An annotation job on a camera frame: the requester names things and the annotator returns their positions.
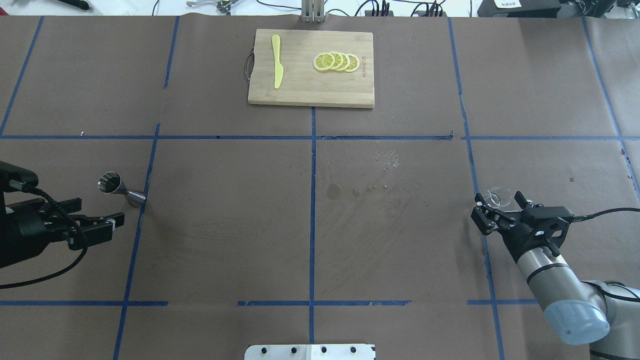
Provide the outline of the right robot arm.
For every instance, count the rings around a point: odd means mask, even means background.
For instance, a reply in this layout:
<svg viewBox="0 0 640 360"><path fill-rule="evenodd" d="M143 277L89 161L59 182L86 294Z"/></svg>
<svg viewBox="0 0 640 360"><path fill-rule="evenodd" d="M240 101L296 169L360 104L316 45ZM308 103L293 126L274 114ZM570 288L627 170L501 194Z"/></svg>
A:
<svg viewBox="0 0 640 360"><path fill-rule="evenodd" d="M579 280L561 251L572 224L624 208L578 216L565 206L535 203L520 191L514 199L519 210L505 211L476 193L470 217L483 235L501 235L553 332L569 346L588 345L592 360L637 360L639 290L618 281Z"/></svg>

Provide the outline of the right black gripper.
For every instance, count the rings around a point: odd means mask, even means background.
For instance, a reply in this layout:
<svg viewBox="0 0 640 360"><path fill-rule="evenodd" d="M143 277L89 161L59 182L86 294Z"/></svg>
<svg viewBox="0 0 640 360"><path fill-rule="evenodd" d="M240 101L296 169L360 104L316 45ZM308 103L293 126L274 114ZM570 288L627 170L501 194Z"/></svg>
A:
<svg viewBox="0 0 640 360"><path fill-rule="evenodd" d="M515 193L514 200L521 212L536 207L536 203L526 198L521 191ZM498 231L514 261L538 247L538 240L531 234L532 228L521 221L521 214L518 212L507 214L489 205L475 205L470 217L483 235Z"/></svg>

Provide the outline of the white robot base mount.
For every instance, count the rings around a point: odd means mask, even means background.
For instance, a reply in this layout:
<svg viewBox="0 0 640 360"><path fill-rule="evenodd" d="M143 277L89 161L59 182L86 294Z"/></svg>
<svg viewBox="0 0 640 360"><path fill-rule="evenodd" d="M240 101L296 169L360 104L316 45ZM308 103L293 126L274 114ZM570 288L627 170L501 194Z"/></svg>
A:
<svg viewBox="0 0 640 360"><path fill-rule="evenodd" d="M245 360L376 360L374 344L256 344L244 353Z"/></svg>

